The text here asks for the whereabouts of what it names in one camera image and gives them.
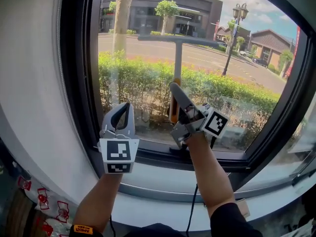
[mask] gray building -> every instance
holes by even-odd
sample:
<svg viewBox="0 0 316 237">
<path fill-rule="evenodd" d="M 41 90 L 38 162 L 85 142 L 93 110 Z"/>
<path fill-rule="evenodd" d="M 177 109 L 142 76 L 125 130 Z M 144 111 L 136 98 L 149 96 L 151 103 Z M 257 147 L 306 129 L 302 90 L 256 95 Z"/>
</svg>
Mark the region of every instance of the gray building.
<svg viewBox="0 0 316 237">
<path fill-rule="evenodd" d="M 111 1 L 103 0 L 101 9 L 101 31 L 108 32 L 114 27 L 114 14 L 108 13 Z M 162 0 L 133 0 L 128 28 L 139 34 L 161 31 L 163 18 L 156 16 L 155 8 Z M 221 17 L 223 2 L 219 0 L 174 0 L 179 6 L 179 15 L 167 22 L 166 33 L 176 33 L 212 40 L 216 22 Z"/>
</svg>

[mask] road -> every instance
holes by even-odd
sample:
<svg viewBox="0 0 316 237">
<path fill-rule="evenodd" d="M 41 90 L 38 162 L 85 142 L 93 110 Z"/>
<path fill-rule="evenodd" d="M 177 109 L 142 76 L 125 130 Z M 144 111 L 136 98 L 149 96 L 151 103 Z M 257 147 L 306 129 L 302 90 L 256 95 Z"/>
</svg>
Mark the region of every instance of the road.
<svg viewBox="0 0 316 237">
<path fill-rule="evenodd" d="M 111 36 L 99 36 L 99 52 L 112 50 Z M 174 61 L 175 44 L 157 41 L 139 41 L 137 38 L 128 37 L 126 54 L 128 58 L 141 56 L 147 60 Z M 183 45 L 182 63 L 193 64 L 195 67 L 221 73 L 227 56 L 190 45 Z M 235 78 L 243 78 L 244 82 L 255 82 L 262 84 L 274 93 L 281 94 L 285 81 L 268 69 L 252 62 L 243 62 L 239 59 L 231 59 L 227 74 Z"/>
</svg>

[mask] orange label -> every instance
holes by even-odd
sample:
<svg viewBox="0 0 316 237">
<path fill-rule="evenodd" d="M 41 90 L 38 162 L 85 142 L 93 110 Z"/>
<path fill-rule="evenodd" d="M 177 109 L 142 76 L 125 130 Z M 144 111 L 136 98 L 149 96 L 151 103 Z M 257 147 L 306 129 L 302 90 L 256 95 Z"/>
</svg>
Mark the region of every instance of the orange label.
<svg viewBox="0 0 316 237">
<path fill-rule="evenodd" d="M 74 231 L 75 233 L 81 233 L 81 234 L 87 234 L 87 235 L 93 234 L 92 227 L 86 227 L 82 225 L 74 225 Z"/>
</svg>

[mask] forearm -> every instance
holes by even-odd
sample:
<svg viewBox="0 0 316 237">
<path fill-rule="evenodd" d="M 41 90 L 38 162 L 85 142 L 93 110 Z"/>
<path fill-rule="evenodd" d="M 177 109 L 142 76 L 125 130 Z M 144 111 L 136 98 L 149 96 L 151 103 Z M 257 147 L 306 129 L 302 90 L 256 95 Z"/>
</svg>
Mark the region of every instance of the forearm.
<svg viewBox="0 0 316 237">
<path fill-rule="evenodd" d="M 110 218 L 122 174 L 104 174 L 80 203 L 74 224 L 93 227 L 102 233 Z"/>
<path fill-rule="evenodd" d="M 203 133 L 193 134 L 186 143 L 194 165 L 198 189 L 211 216 L 222 204 L 235 202 L 231 183 Z"/>
</svg>

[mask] blue sky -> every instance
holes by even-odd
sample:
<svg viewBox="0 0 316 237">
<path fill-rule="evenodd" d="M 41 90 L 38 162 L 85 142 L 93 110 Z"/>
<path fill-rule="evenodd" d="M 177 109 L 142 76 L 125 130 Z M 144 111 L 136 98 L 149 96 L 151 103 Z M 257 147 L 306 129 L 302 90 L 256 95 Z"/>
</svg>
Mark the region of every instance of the blue sky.
<svg viewBox="0 0 316 237">
<path fill-rule="evenodd" d="M 272 29 L 288 38 L 296 38 L 296 24 L 276 6 L 267 0 L 221 0 L 223 9 L 220 25 L 227 27 L 227 21 L 232 18 L 236 3 L 247 3 L 249 15 L 241 25 L 252 32 Z"/>
</svg>

